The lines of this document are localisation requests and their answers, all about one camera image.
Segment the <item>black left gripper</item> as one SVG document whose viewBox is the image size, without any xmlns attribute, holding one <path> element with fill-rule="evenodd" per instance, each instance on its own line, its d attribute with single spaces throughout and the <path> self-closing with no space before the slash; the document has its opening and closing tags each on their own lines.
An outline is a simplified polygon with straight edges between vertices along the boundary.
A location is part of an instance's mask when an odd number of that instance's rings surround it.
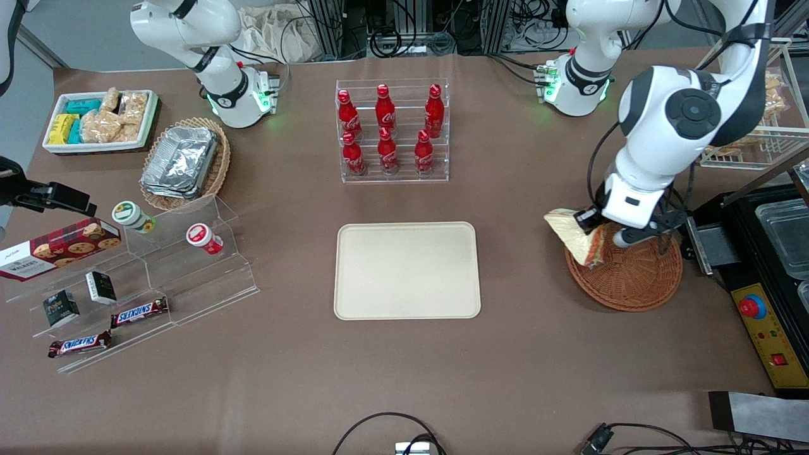
<svg viewBox="0 0 809 455">
<path fill-rule="evenodd" d="M 601 225 L 611 222 L 608 201 L 593 202 L 592 207 L 587 210 L 579 210 L 574 213 L 574 220 L 584 234 L 590 234 Z"/>
</svg>

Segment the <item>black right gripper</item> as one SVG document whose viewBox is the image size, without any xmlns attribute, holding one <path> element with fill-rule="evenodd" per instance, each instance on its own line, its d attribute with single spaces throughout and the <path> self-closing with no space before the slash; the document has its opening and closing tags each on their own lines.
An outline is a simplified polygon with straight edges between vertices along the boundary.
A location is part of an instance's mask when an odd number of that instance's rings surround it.
<svg viewBox="0 0 809 455">
<path fill-rule="evenodd" d="M 14 205 L 44 213 L 61 209 L 93 217 L 97 205 L 90 195 L 58 182 L 28 181 L 23 168 L 12 159 L 1 157 L 1 205 Z"/>
</svg>

